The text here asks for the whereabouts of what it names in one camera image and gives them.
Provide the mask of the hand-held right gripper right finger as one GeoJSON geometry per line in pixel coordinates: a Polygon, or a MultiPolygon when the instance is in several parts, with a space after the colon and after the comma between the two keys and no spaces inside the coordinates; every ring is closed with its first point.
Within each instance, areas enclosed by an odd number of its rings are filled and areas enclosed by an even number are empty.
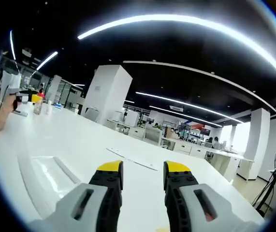
{"type": "Polygon", "coordinates": [[[163,163],[165,207],[172,232],[258,232],[264,219],[230,184],[196,178],[184,164],[163,163]]]}

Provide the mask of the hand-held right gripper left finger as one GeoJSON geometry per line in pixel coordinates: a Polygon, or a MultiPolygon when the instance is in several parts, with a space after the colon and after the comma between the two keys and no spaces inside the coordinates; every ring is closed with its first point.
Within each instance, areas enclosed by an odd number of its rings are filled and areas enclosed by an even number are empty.
{"type": "Polygon", "coordinates": [[[47,218],[29,223],[32,232],[115,232],[122,206],[123,161],[97,168],[89,183],[82,183],[60,199],[47,218]]]}

